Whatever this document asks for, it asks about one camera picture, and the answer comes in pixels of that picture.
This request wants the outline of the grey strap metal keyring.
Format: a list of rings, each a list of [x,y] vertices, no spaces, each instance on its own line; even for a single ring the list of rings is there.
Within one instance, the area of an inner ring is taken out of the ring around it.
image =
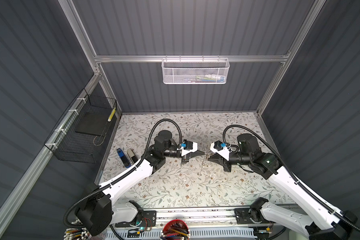
[[[203,169],[204,167],[206,166],[207,162],[208,162],[208,159],[209,159],[210,155],[205,153],[204,156],[203,156],[203,159],[202,159],[202,163],[201,163],[201,168],[200,168],[200,172],[198,173],[199,176],[202,175],[203,173]]]

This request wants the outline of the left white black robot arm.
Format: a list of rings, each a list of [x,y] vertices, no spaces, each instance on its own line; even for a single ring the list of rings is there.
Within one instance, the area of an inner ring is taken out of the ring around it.
[[[119,198],[157,172],[167,157],[179,158],[185,164],[191,158],[202,155],[204,152],[198,149],[197,143],[181,140],[177,144],[170,131],[160,131],[143,158],[111,180],[91,187],[92,196],[79,203],[75,215],[93,236],[113,224],[139,226],[144,219],[143,208],[135,201],[119,204]]]

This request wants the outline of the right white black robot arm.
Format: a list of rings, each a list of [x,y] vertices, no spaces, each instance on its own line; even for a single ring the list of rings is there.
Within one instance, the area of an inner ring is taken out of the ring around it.
[[[251,134],[237,137],[237,151],[231,145],[216,141],[211,144],[213,155],[209,161],[230,172],[232,165],[247,165],[278,190],[286,193],[304,211],[303,214],[285,209],[259,197],[245,215],[253,223],[274,222],[293,230],[310,240],[347,240],[350,238],[358,218],[350,211],[340,209],[313,192],[271,153],[263,153],[257,138]]]

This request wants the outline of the blue usb stick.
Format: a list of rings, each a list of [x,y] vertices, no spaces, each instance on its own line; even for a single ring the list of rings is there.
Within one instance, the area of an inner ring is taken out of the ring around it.
[[[124,165],[125,168],[129,168],[131,166],[131,162],[130,160],[127,158],[127,156],[124,154],[123,150],[118,148],[117,149],[117,153]]]

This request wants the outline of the red pencil cup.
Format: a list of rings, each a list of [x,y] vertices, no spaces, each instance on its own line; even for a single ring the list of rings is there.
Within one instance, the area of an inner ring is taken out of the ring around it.
[[[190,229],[182,220],[171,220],[161,231],[160,240],[189,240]]]

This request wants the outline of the yellow marker pen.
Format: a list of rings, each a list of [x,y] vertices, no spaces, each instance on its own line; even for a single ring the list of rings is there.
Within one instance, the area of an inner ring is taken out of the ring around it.
[[[115,113],[116,113],[116,108],[113,108],[112,111],[111,111],[111,113],[110,113],[110,115],[109,115],[109,117],[108,117],[108,122],[111,122],[111,121],[112,121]]]

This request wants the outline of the clear pencil jar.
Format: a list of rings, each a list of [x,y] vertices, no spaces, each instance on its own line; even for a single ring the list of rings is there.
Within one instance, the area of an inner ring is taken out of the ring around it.
[[[67,228],[63,240],[89,240],[92,235],[87,228]]]

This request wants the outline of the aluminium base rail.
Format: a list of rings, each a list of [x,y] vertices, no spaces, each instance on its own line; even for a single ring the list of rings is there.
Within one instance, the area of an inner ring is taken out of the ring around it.
[[[170,221],[181,220],[188,227],[192,240],[288,239],[289,230],[277,223],[250,220],[248,206],[145,209],[139,225],[120,223],[108,228],[107,239],[158,240]]]

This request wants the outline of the white mesh wall basket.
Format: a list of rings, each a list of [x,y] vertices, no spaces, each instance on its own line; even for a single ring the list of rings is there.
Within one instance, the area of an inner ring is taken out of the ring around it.
[[[161,67],[167,85],[223,85],[230,62],[219,57],[176,57],[162,59]]]

